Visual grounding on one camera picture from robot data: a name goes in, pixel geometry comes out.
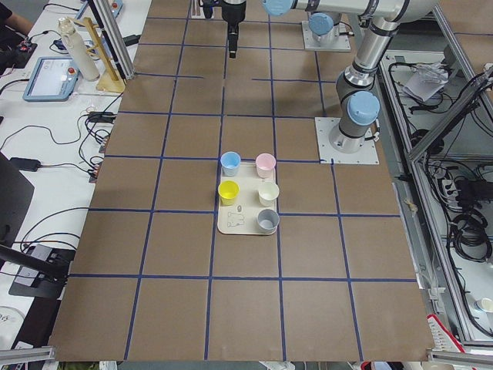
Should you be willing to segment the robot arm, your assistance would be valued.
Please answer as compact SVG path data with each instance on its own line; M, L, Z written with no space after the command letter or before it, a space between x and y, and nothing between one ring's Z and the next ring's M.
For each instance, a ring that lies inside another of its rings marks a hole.
M342 14L338 12L311 12L308 27L312 38L320 45L335 42L342 35L354 35L352 28L342 21Z
M380 112L380 102L371 92L375 73L400 24L428 14L436 1L263 1L269 15L281 16L292 9L305 12L335 12L359 15L370 21L354 61L336 84L342 117L329 134L331 146L342 153L356 153Z

